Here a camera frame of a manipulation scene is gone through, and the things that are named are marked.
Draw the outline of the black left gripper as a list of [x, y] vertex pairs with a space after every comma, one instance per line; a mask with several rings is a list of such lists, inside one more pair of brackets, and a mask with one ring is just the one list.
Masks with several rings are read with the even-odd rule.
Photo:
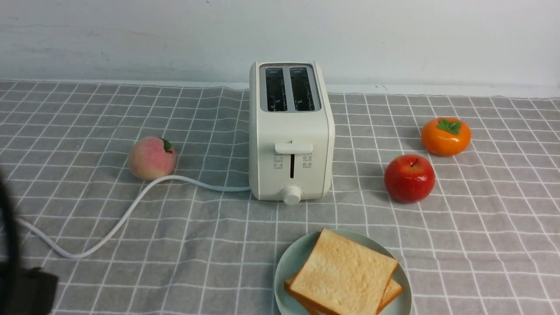
[[52, 312], [59, 277], [41, 267], [20, 268], [17, 281], [2, 315], [49, 315]]

